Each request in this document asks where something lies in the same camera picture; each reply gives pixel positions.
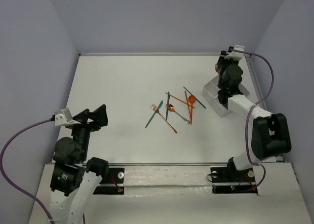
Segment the copper fork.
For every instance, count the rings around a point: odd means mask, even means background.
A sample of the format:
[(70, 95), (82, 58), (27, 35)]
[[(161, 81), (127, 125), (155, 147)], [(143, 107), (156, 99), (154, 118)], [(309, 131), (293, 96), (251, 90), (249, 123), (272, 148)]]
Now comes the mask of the copper fork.
[(215, 65), (215, 71), (219, 74), (220, 73), (220, 66), (218, 64)]
[(154, 112), (159, 114), (159, 116), (165, 121), (165, 123), (172, 129), (174, 133), (177, 133), (177, 130), (162, 116), (159, 110), (157, 110), (157, 106), (155, 104), (152, 104), (152, 109), (154, 110)]

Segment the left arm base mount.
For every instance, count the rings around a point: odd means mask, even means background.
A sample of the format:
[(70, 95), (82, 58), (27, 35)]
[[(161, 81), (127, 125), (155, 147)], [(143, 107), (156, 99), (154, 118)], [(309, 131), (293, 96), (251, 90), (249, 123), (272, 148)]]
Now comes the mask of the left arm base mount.
[(94, 195), (123, 195), (125, 169), (119, 167), (109, 168), (109, 173), (93, 192)]

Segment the orange plastic spoon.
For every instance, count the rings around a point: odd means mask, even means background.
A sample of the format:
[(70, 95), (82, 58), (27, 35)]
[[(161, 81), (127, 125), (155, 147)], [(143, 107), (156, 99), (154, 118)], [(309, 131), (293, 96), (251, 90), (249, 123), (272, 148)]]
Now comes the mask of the orange plastic spoon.
[[(194, 104), (195, 103), (195, 96), (194, 95), (190, 95), (189, 97), (188, 97), (188, 101), (189, 101), (189, 104)], [(191, 119), (192, 119), (192, 117), (193, 117), (193, 108), (191, 108), (190, 107), (190, 111), (191, 111)]]

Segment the red orange chopstick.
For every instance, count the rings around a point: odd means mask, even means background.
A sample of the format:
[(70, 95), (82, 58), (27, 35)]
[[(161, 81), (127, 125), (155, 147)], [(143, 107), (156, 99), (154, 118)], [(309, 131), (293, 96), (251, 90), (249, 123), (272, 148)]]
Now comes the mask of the red orange chopstick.
[(188, 101), (188, 96), (187, 96), (186, 90), (184, 91), (184, 94), (185, 94), (185, 99), (186, 99), (187, 108), (188, 108), (188, 114), (189, 114), (190, 125), (192, 125), (191, 111), (190, 111), (190, 106), (189, 106), (189, 101)]

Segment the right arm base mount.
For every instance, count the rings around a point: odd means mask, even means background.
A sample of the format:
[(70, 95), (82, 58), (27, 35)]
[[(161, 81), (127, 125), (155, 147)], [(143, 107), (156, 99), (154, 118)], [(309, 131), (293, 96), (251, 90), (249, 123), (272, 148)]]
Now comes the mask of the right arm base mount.
[(258, 194), (253, 169), (228, 175), (226, 167), (211, 167), (206, 179), (212, 184), (213, 194)]

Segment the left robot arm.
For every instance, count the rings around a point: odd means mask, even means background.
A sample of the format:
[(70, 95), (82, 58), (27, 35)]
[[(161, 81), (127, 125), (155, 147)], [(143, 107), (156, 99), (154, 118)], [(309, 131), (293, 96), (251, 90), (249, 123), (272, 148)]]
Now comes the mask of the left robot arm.
[(54, 224), (79, 224), (96, 187), (108, 178), (108, 161), (87, 159), (90, 134), (108, 125), (106, 105), (75, 116), (63, 108), (52, 120), (56, 127), (70, 129), (71, 135), (59, 139), (54, 147), (49, 220)]

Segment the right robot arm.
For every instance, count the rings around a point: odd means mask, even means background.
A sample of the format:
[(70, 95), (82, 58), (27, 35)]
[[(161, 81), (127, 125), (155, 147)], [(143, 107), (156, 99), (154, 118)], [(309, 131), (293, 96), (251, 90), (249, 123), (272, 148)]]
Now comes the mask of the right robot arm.
[(271, 113), (251, 102), (240, 90), (243, 70), (240, 60), (246, 55), (244, 46), (234, 45), (222, 51), (215, 69), (218, 73), (218, 101), (227, 110), (245, 118), (245, 150), (228, 160), (226, 176), (237, 181), (261, 161), (291, 151), (287, 118)]

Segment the copper bowl silver spoon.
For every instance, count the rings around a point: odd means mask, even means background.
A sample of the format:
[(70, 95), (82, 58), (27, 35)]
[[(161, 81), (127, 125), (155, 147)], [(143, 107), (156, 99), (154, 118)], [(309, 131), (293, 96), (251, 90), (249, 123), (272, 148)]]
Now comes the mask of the copper bowl silver spoon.
[(171, 104), (168, 104), (168, 109), (170, 112), (174, 112), (175, 114), (177, 114), (186, 124), (190, 124), (190, 121), (188, 119), (186, 119), (185, 117), (183, 117), (181, 114), (179, 114), (176, 110), (175, 107)]

